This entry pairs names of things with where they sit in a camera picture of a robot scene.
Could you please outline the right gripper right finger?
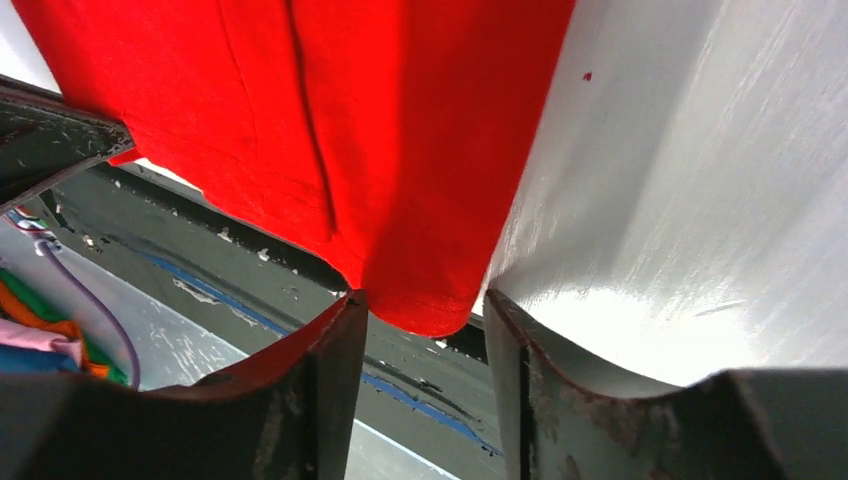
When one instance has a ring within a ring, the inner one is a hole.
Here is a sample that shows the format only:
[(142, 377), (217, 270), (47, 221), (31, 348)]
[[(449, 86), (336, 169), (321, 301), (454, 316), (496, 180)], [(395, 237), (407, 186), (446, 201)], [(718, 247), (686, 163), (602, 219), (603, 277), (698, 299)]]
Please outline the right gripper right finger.
[(731, 369), (676, 387), (484, 300), (511, 479), (843, 479), (843, 369)]

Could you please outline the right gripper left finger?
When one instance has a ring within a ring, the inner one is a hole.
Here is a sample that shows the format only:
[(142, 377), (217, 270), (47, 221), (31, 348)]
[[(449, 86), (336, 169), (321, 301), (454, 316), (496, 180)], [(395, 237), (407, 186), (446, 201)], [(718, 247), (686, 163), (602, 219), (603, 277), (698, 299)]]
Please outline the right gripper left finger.
[(70, 373), (1, 379), (5, 479), (341, 479), (368, 327), (353, 290), (190, 386)]

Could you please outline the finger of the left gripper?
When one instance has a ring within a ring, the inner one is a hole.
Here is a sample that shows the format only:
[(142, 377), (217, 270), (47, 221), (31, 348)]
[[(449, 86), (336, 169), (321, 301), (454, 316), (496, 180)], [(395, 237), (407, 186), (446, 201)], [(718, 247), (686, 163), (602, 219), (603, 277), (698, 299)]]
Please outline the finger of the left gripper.
[(120, 122), (51, 91), (1, 77), (1, 212), (135, 147)]

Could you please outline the red t-shirt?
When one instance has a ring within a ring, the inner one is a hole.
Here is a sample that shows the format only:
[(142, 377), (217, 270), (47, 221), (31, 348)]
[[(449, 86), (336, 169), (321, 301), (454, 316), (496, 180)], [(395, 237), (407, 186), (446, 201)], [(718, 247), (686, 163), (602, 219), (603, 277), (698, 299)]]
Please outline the red t-shirt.
[(570, 1), (18, 1), (71, 105), (220, 210), (308, 250), (371, 311), (467, 322)]

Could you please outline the colourful clothes pile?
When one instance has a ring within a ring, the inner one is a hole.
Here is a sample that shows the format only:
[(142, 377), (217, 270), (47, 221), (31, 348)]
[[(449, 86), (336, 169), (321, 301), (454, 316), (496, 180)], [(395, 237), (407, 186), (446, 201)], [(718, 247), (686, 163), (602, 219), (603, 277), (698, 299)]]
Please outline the colourful clothes pile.
[(85, 373), (129, 386), (126, 374), (81, 327), (6, 269), (1, 270), (1, 343), (65, 354)]

